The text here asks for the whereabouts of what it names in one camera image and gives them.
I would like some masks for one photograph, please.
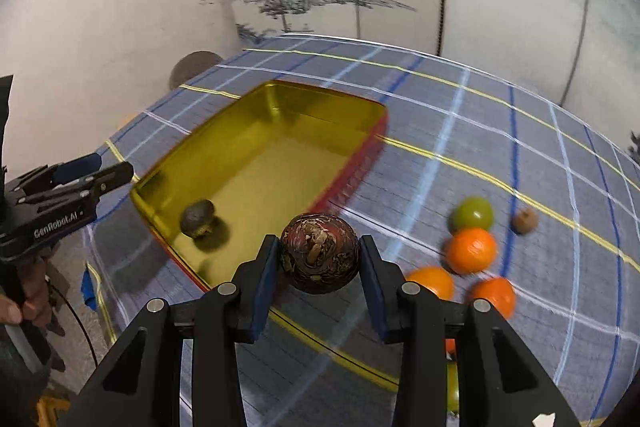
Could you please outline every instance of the tray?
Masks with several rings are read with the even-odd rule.
[[[386,120],[381,103],[273,80],[199,126],[130,195],[183,270],[201,288],[213,288],[298,214],[337,214],[380,153]],[[194,242],[178,222],[203,198],[223,226]]]

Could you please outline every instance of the handle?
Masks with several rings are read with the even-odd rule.
[[[225,309],[239,297],[233,283],[223,283],[198,300],[191,363],[194,427],[246,427],[236,344],[225,319]]]
[[[22,284],[17,268],[10,264],[0,264],[0,293],[3,293],[22,307],[25,301]],[[20,325],[5,325],[9,338],[16,351],[32,373],[38,373],[49,363],[51,349],[42,331],[31,321],[22,321]]]

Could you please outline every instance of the blue tape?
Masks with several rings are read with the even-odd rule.
[[[518,151],[518,125],[516,123],[516,110],[515,110],[515,95],[513,86],[509,86],[509,103],[511,104],[511,136],[514,138],[511,147],[511,188],[514,190],[514,194],[511,195],[511,205],[509,209],[509,225],[507,227],[507,236],[504,245],[504,255],[502,256],[502,268],[500,269],[500,275],[507,277],[509,269],[511,267],[511,257],[513,254],[513,242],[515,241],[515,232],[511,229],[511,219],[513,219],[516,213],[516,205],[518,198],[515,195],[515,191],[520,187],[520,174],[518,169],[519,151]]]
[[[598,169],[600,170],[600,175],[602,177],[602,183],[604,184],[604,188],[609,192],[609,186],[607,185],[607,179],[604,175],[604,169],[602,168],[602,163],[600,158],[597,156],[596,149],[593,146],[593,140],[591,139],[591,135],[589,134],[589,129],[587,126],[584,126],[584,131],[587,134],[587,138],[589,139],[589,145],[591,150],[593,151],[596,162],[598,163]],[[607,203],[609,203],[609,212],[611,215],[611,224],[613,225],[613,232],[616,236],[616,248],[620,250],[620,232],[618,231],[618,224],[616,223],[616,214],[613,210],[613,203],[611,198],[607,198]],[[618,268],[618,302],[616,309],[616,339],[613,342],[613,354],[611,355],[611,363],[609,363],[609,370],[607,371],[607,376],[604,379],[604,384],[602,386],[602,391],[600,392],[600,396],[598,397],[598,401],[596,402],[596,407],[594,407],[593,412],[591,413],[591,420],[595,419],[598,415],[598,411],[602,406],[602,400],[604,399],[604,395],[607,392],[607,387],[609,387],[609,382],[611,381],[611,375],[613,374],[613,368],[616,365],[616,357],[618,355],[618,346],[620,345],[620,333],[618,330],[620,329],[620,322],[622,321],[622,259],[618,255],[617,257],[617,268]]]
[[[80,292],[82,293],[84,304],[89,306],[89,308],[95,312],[97,310],[97,302],[95,300],[94,283],[91,280],[91,274],[87,267],[84,268],[84,273],[82,274]]]

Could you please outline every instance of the blue stripe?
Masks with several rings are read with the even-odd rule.
[[[409,66],[407,68],[408,71],[405,71],[403,74],[401,74],[400,76],[398,76],[398,79],[391,84],[391,87],[389,87],[388,92],[396,92],[396,89],[398,89],[398,87],[400,87],[402,85],[402,83],[404,83],[404,81],[409,77],[409,75],[411,74],[412,71],[415,70],[415,68],[418,67],[418,65],[420,65],[420,63],[424,60],[424,57],[418,57],[414,60],[414,62],[411,64],[411,66]],[[386,99],[388,99],[389,96],[388,94],[383,94],[378,101],[379,102],[385,102]]]
[[[325,53],[325,52],[329,51],[330,49],[335,48],[336,46],[340,46],[341,44],[342,44],[341,42],[334,42],[330,46],[328,46],[328,47],[324,48],[323,50],[321,50],[319,52],[316,52],[316,53]],[[293,70],[297,70],[300,66],[302,66],[303,64],[306,64],[308,61],[313,60],[316,57],[317,57],[317,55],[309,55],[308,57],[305,57],[303,60],[301,60],[297,64],[294,64],[292,67],[287,68],[285,71],[291,72]],[[281,76],[284,76],[284,73],[277,74],[276,76],[273,77],[273,79],[274,80],[278,80]]]
[[[304,44],[306,41],[301,41],[298,44],[294,44],[293,46],[290,46],[289,48],[287,48],[286,50],[292,50],[293,48]],[[264,58],[263,60],[260,60],[260,62],[256,62],[255,66],[260,66],[262,64],[267,63],[269,60],[271,60],[272,58],[278,57],[281,53],[282,50],[279,50],[277,52],[274,53],[270,53],[266,58]],[[240,73],[235,74],[234,76],[232,76],[231,78],[226,79],[224,82],[222,82],[222,84],[220,84],[218,87],[216,87],[216,89],[222,89],[225,86],[228,86],[228,84],[231,84],[234,80],[236,80],[237,78],[240,78],[241,76],[243,76],[248,70],[242,70]],[[200,102],[202,102],[203,100],[205,100],[207,97],[209,96],[209,93],[206,92],[205,94],[203,94],[202,96],[198,97],[196,100],[194,100],[193,102],[191,102],[189,105],[183,107],[180,111],[178,111],[176,114],[174,114],[169,121],[174,121],[176,118],[180,118],[182,115],[184,115],[187,111],[190,111],[193,107],[195,107],[196,105],[198,105]],[[146,143],[149,142],[149,140],[151,140],[154,136],[156,136],[156,134],[158,134],[159,132],[162,131],[162,129],[164,129],[165,126],[164,124],[161,125],[160,127],[158,127],[155,131],[153,131],[150,135],[148,135],[145,139],[143,139],[141,142],[139,142],[135,147],[133,147],[132,150],[130,150],[128,153],[126,153],[126,155],[124,155],[124,157],[128,160],[129,158],[131,158],[137,151],[138,149],[140,149],[143,145],[145,145]]]
[[[455,115],[460,110],[460,105],[462,105],[463,97],[465,96],[465,89],[463,89],[463,87],[466,86],[468,78],[469,70],[464,70],[460,82],[461,87],[458,88],[452,99],[450,113],[443,122],[440,133],[438,134],[438,142],[435,148],[436,153],[442,154],[446,149],[447,141],[449,140],[449,136],[456,121]],[[399,225],[399,229],[407,234],[411,233],[412,228],[414,227],[415,221],[420,214],[420,210],[429,195],[439,167],[440,161],[435,158],[427,160],[425,163],[424,170],[420,176],[420,182],[418,182],[417,192],[413,196],[411,202],[407,205],[407,208],[404,211],[404,216],[402,217]],[[395,262],[401,248],[402,241],[395,239],[390,247],[386,248],[383,252],[385,261]],[[358,324],[361,318],[361,313],[364,309],[366,309],[366,303],[364,302],[364,298],[362,298],[362,294],[360,294],[358,299],[350,304],[346,313],[343,314],[340,322],[336,324],[334,331],[332,331],[330,339],[330,344],[332,346],[341,346],[345,342],[351,331],[353,331]],[[295,406],[300,397],[306,393],[309,387],[325,371],[330,361],[330,357],[318,355],[314,362],[312,362],[298,380],[294,382],[294,385],[292,386],[291,391],[287,393],[287,396],[280,400],[280,406],[278,409],[270,409],[267,412],[264,416],[262,425],[265,427],[272,427],[273,425],[276,425],[276,423],[278,423],[289,412],[289,410]]]
[[[100,223],[101,221],[104,221],[105,219],[107,219],[109,216],[111,216],[111,214],[113,214],[116,210],[118,210],[120,208],[120,206],[124,203],[124,201],[127,199],[127,195],[129,194],[129,191],[127,190],[127,194],[125,194],[124,197],[120,198],[116,204],[114,204],[109,210],[107,210],[104,214],[102,214],[101,216],[98,216],[94,222],[90,223],[89,226],[92,227],[93,229],[96,227],[96,225],[98,225],[98,223]]]
[[[233,58],[232,60],[230,60],[228,62],[223,62],[223,64],[233,64],[236,60],[240,60],[242,57],[244,57],[245,55],[248,55],[249,53],[251,53],[251,52],[241,53],[240,55],[238,55],[238,57],[235,57],[235,58]],[[209,71],[209,73],[199,74],[198,76],[192,78],[189,82],[187,82],[187,84],[193,84],[195,82],[203,80],[204,78],[207,78],[208,76],[211,76],[215,72],[216,72],[216,70],[212,68]],[[162,100],[161,102],[157,102],[156,104],[152,105],[149,108],[149,110],[155,111],[156,109],[160,109],[163,105],[171,102],[176,96],[178,96],[182,92],[184,92],[183,89],[175,89],[174,92],[169,93],[169,95],[166,96],[165,100]],[[144,113],[141,113],[138,116],[141,116],[140,121],[144,120],[145,118],[149,118]],[[118,143],[120,141],[120,139],[122,139],[122,137],[125,136],[130,130],[134,129],[140,123],[140,121],[136,122],[135,125],[131,125],[129,128],[125,128],[124,130],[122,130],[122,134],[120,136],[118,136],[117,138],[113,138],[113,140],[112,140],[113,144],[116,145],[116,143]]]
[[[330,49],[332,49],[332,48],[335,48],[336,46],[340,46],[341,44],[342,44],[341,42],[334,42],[334,44],[332,44],[331,46],[328,46],[328,47],[324,48],[324,49],[323,49],[322,51],[320,51],[319,53],[327,52],[328,50],[330,50]],[[250,52],[245,52],[244,54],[239,55],[238,57],[236,57],[234,60],[238,60],[238,58],[243,57],[243,56],[244,56],[244,55],[246,55],[247,53],[250,53]],[[270,55],[270,57],[275,57],[276,55],[277,55],[277,54],[271,54],[271,55]],[[296,68],[299,68],[300,66],[302,66],[302,64],[305,64],[306,62],[310,61],[312,58],[315,58],[315,55],[310,55],[310,56],[308,56],[308,57],[304,58],[304,60],[302,60],[302,61],[300,61],[300,62],[298,62],[298,63],[294,64],[293,66],[291,66],[290,68],[288,68],[286,71],[291,72],[292,70],[295,70]],[[281,76],[283,76],[283,73],[282,73],[282,74],[277,75],[275,78],[276,78],[276,79],[278,79],[278,78],[280,78]],[[203,95],[202,95],[201,97],[199,97],[195,102],[191,102],[187,107],[185,107],[183,110],[181,110],[181,111],[180,111],[178,114],[176,114],[173,118],[176,118],[176,116],[180,116],[182,113],[185,113],[187,110],[189,110],[191,107],[193,107],[196,103],[198,103],[198,102],[199,102],[200,100],[202,100],[203,98],[206,98],[207,96],[209,96],[209,93],[205,93],[205,94],[203,94]],[[131,156],[132,156],[135,152],[137,152],[137,151],[138,151],[138,149],[140,148],[140,146],[141,146],[142,144],[146,143],[146,142],[149,140],[149,138],[151,138],[155,133],[157,133],[157,132],[159,131],[159,129],[156,129],[156,131],[154,131],[153,133],[151,133],[151,134],[150,134],[150,135],[149,135],[145,140],[142,140],[142,142],[140,142],[136,147],[134,147],[134,148],[133,148],[133,150],[132,150],[131,152],[129,152],[129,154],[127,154],[127,156],[126,156],[126,157],[127,157],[127,160],[128,160],[128,161],[130,161],[130,162],[132,162],[132,161],[133,161],[133,159],[131,158]],[[114,207],[113,207],[111,210],[108,210],[108,211],[107,211],[103,216],[99,217],[99,218],[98,218],[97,223],[99,223],[99,222],[100,222],[101,220],[103,220],[103,219],[106,219],[106,218],[107,218],[107,217],[108,217],[108,216],[109,216],[109,215],[110,215],[110,214],[111,214],[111,213],[116,209],[116,207],[117,207],[117,206],[119,206],[119,205],[120,205],[120,204],[121,204],[121,203],[122,203],[126,198],[127,198],[127,197],[126,197],[126,196],[124,196],[120,201],[118,201],[118,202],[114,205]]]
[[[511,188],[514,191],[520,187],[520,174],[518,171],[518,125],[516,123],[516,110],[515,110],[515,95],[513,86],[509,86],[509,103],[511,104],[511,136],[514,138],[513,145],[511,147]],[[507,236],[504,244],[504,255],[502,256],[502,268],[500,269],[500,275],[507,277],[509,274],[509,268],[511,266],[511,255],[513,253],[513,242],[515,240],[515,233],[511,229],[511,219],[513,219],[516,213],[516,205],[518,198],[515,194],[511,195],[511,206],[509,209],[509,225],[507,227]]]
[[[593,141],[591,140],[591,135],[589,134],[589,129],[587,126],[584,126],[584,131],[587,133],[587,138],[589,139],[589,145],[591,146],[591,150],[594,153],[594,157],[596,158],[596,162],[598,163],[598,169],[600,170],[600,175],[602,177],[602,183],[604,183],[604,188],[609,194],[609,186],[607,185],[607,179],[604,175],[604,170],[602,168],[602,163],[600,162],[600,158],[596,155],[596,149],[593,146]],[[607,198],[607,203],[609,203],[609,212],[611,214],[611,224],[613,225],[613,232],[616,236],[616,247],[620,250],[620,233],[618,232],[618,225],[616,223],[616,214],[613,210],[613,203],[611,202],[611,198]],[[616,329],[620,328],[620,322],[622,319],[622,259],[618,255],[618,303],[616,309]],[[607,392],[607,387],[609,387],[609,382],[611,381],[611,375],[613,374],[613,367],[616,364],[616,357],[618,355],[618,346],[620,345],[620,333],[616,331],[616,340],[613,343],[613,354],[611,355],[611,363],[609,364],[609,370],[607,371],[607,377],[604,380],[604,385],[602,386],[602,391],[600,392],[600,397],[596,402],[596,407],[593,409],[593,413],[591,413],[591,419],[593,420],[598,415],[598,411],[600,410],[600,406],[602,405],[602,400],[604,399],[604,395]]]

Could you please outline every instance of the brown round object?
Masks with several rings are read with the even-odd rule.
[[[209,200],[200,200],[190,204],[180,214],[180,231],[197,239],[212,232],[216,222],[216,208]]]
[[[511,219],[511,228],[519,235],[529,233],[537,226],[538,214],[530,206],[517,211]]]
[[[358,236],[332,214],[301,214],[282,231],[280,264],[295,288],[305,293],[336,291],[360,269]]]

